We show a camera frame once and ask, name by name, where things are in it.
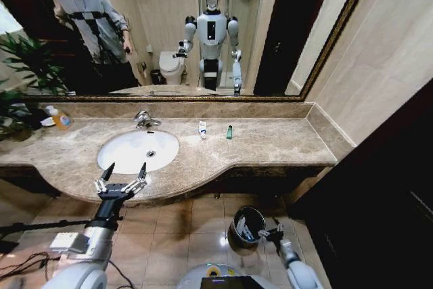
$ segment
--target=wire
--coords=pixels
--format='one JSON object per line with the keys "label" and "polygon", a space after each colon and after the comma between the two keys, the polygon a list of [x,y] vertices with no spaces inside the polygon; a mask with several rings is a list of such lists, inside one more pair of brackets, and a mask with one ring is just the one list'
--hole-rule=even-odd
{"label": "wire", "polygon": [[[26,265],[26,263],[30,262],[31,260],[33,260],[35,257],[44,257],[43,259],[39,259],[36,261],[33,261],[31,264]],[[48,281],[48,262],[49,261],[58,261],[60,258],[56,257],[56,258],[51,258],[49,257],[47,252],[39,252],[39,253],[34,253],[31,254],[24,262],[20,263],[20,264],[16,264],[16,265],[9,265],[7,267],[2,267],[0,269],[0,271],[6,270],[6,269],[10,269],[13,268],[11,271],[0,275],[0,281],[3,281],[4,279],[7,279],[9,277],[12,277],[14,275],[18,275],[18,274],[22,274],[24,273],[27,269],[31,268],[33,265],[36,264],[40,264],[39,269],[41,269],[42,267],[44,267],[45,269],[45,279]]]}
{"label": "wire", "polygon": [[108,262],[111,263],[111,265],[119,272],[119,274],[129,283],[120,287],[117,287],[117,289],[121,289],[121,288],[132,288],[135,289],[133,282],[125,275],[122,273],[122,271],[118,268],[117,265],[114,264],[113,261],[109,260]]}

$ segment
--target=beige tile floor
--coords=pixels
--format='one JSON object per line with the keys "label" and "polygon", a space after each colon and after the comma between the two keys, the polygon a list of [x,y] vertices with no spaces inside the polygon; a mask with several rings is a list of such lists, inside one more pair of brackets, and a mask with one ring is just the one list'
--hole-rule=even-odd
{"label": "beige tile floor", "polygon": [[[213,195],[203,195],[156,208],[124,208],[124,220],[113,238],[112,260],[142,289],[175,288],[190,267],[206,262],[228,263],[241,272],[261,275],[280,288],[290,288],[272,243],[261,241],[255,251],[234,251],[228,245],[226,231],[238,208],[244,205],[257,207],[265,216],[268,229],[274,226],[271,217],[279,219],[285,237],[292,241],[300,258],[316,270],[325,288],[331,288],[304,223],[287,217],[279,199],[245,194],[222,194],[218,200]],[[95,204],[61,197],[49,202],[34,223],[86,219],[96,209]],[[82,228],[79,225],[62,231]],[[0,267],[47,250],[59,230],[26,232],[13,254],[0,257]],[[49,275],[54,268],[55,263],[50,263]],[[126,284],[111,265],[106,272],[109,289]],[[43,270],[33,271],[26,274],[25,280],[25,288],[40,288],[45,275]]]}

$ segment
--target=toothpaste tube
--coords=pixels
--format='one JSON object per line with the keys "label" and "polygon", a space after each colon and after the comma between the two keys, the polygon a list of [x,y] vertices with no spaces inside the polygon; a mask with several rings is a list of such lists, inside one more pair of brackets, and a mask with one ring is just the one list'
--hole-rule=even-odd
{"label": "toothpaste tube", "polygon": [[198,122],[198,132],[200,132],[200,137],[202,137],[202,139],[206,139],[206,122]]}

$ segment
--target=person's hand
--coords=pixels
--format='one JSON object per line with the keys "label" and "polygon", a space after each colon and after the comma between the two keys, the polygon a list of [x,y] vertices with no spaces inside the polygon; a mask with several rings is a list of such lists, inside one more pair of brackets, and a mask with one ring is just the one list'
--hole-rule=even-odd
{"label": "person's hand", "polygon": [[133,47],[131,47],[131,42],[129,42],[128,39],[124,40],[123,42],[123,49],[127,54],[132,54]]}

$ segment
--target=person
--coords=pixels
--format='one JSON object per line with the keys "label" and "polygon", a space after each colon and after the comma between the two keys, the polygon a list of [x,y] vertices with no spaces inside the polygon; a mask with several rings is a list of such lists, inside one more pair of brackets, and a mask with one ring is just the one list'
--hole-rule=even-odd
{"label": "person", "polygon": [[81,34],[97,71],[96,93],[136,87],[127,55],[133,48],[125,18],[110,0],[53,0],[56,18]]}

